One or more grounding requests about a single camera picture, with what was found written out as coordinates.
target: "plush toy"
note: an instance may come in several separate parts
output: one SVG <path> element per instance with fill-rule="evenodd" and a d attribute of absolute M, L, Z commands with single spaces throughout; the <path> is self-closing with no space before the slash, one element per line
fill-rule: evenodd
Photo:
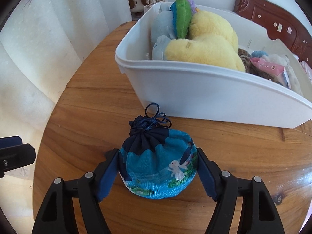
<path fill-rule="evenodd" d="M 171 39 L 165 35 L 159 36 L 157 38 L 157 42 L 155 43 L 153 51 L 152 51 L 152 59 L 154 61 L 166 61 L 167 60 L 164 52 L 170 41 Z"/>
<path fill-rule="evenodd" d="M 203 34 L 193 40 L 171 40 L 164 56 L 171 61 L 209 64 L 245 72 L 241 58 L 230 43 L 216 34 Z"/>
<path fill-rule="evenodd" d="M 171 11 L 178 39 L 172 39 L 172 35 L 166 31 L 160 36 L 164 30 L 154 34 L 156 25 L 161 25 L 154 22 L 151 34 L 151 42 L 155 43 L 153 60 L 202 63 L 245 72 L 245 66 L 238 56 L 237 35 L 228 21 L 212 12 L 200 11 L 192 0 L 176 0 Z"/>
<path fill-rule="evenodd" d="M 238 53 L 238 38 L 231 24 L 223 17 L 210 11 L 198 11 L 191 19 L 189 37 L 194 39 L 204 33 L 216 34 L 224 37 Z"/>
<path fill-rule="evenodd" d="M 194 15 L 195 13 L 197 13 L 195 2 L 194 0 L 187 0 L 187 1 L 191 6 L 192 15 Z"/>
<path fill-rule="evenodd" d="M 176 0 L 170 10 L 173 12 L 174 32 L 178 39 L 186 38 L 192 18 L 191 5 L 187 0 Z"/>
<path fill-rule="evenodd" d="M 254 68 L 269 74 L 280 85 L 290 89 L 289 78 L 284 66 L 258 57 L 250 58 L 250 62 L 253 64 Z"/>
<path fill-rule="evenodd" d="M 271 54 L 271 55 L 263 55 L 261 58 L 263 58 L 269 62 L 273 62 L 273 63 L 283 65 L 285 67 L 286 73 L 287 73 L 288 78 L 289 78 L 290 89 L 292 91 L 298 93 L 299 95 L 303 96 L 299 80 L 296 77 L 296 74 L 294 73 L 293 68 L 290 66 L 289 59 L 286 55 L 283 55 L 281 57 L 278 54 Z"/>
<path fill-rule="evenodd" d="M 252 52 L 252 57 L 253 58 L 254 57 L 261 58 L 263 55 L 268 56 L 268 54 L 265 51 L 258 50 L 258 51 Z"/>
<path fill-rule="evenodd" d="M 177 36 L 173 25 L 173 12 L 170 11 L 169 6 L 165 3 L 160 5 L 159 14 L 152 23 L 151 28 L 151 43 L 154 45 L 159 36 L 165 35 L 171 40 L 176 39 Z"/>
<path fill-rule="evenodd" d="M 280 81 L 278 80 L 276 76 L 270 75 L 269 73 L 266 73 L 262 71 L 261 69 L 258 69 L 256 66 L 254 66 L 252 62 L 250 61 L 252 56 L 246 50 L 239 48 L 238 55 L 241 58 L 241 61 L 243 62 L 245 66 L 246 73 L 262 77 L 264 79 L 270 80 L 274 83 L 278 83 L 281 85 Z"/>

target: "round wooden tabletop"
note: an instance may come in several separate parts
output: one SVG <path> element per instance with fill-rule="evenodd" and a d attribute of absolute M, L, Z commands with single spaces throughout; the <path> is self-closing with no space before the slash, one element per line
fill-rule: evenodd
<path fill-rule="evenodd" d="M 56 177 L 76 179 L 105 160 L 129 137 L 128 122 L 144 114 L 134 90 L 115 62 L 115 49 L 133 23 L 121 25 L 83 62 L 68 83 L 43 134 L 35 167 L 33 208 Z M 311 121 L 282 129 L 210 120 L 171 118 L 172 128 L 190 134 L 210 160 L 236 177 L 260 176 L 283 222 L 286 234 L 299 232 L 311 201 Z M 242 199 L 230 233 L 236 233 Z M 112 234 L 204 233 L 216 203 L 205 194 L 198 175 L 178 196 L 152 200 L 132 194 L 118 175 L 101 203 Z M 74 210 L 80 233 L 86 233 L 78 199 Z"/>

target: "sticker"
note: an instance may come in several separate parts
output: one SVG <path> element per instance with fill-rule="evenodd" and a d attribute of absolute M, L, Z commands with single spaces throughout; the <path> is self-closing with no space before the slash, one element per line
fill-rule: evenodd
<path fill-rule="evenodd" d="M 278 32 L 282 32 L 282 28 L 283 28 L 283 25 L 282 24 L 278 24 L 277 31 Z"/>

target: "drawstring pouch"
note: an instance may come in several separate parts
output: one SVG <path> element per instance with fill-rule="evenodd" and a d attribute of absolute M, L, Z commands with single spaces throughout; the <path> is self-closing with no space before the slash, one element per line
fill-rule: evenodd
<path fill-rule="evenodd" d="M 150 117 L 147 110 L 156 106 Z M 118 156 L 118 168 L 126 187 L 151 199 L 173 197 L 193 180 L 198 164 L 196 146 L 185 132 L 169 129 L 171 121 L 149 104 L 145 116 L 130 121 L 130 137 Z"/>

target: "metal screw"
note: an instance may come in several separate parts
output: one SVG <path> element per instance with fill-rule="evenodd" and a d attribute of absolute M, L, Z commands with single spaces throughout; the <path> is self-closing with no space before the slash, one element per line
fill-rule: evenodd
<path fill-rule="evenodd" d="M 62 182 L 62 179 L 61 178 L 56 178 L 55 180 L 54 180 L 54 184 L 59 184 L 59 183 L 61 183 Z"/>
<path fill-rule="evenodd" d="M 93 172 L 88 172 L 85 174 L 86 178 L 92 178 L 93 177 Z"/>
<path fill-rule="evenodd" d="M 262 179 L 259 176 L 255 176 L 254 180 L 258 183 L 260 183 L 262 181 Z"/>
<path fill-rule="evenodd" d="M 228 171 L 222 171 L 222 172 L 221 172 L 221 175 L 222 175 L 223 177 L 229 177 L 229 176 L 230 176 L 230 173 L 229 173 Z"/>

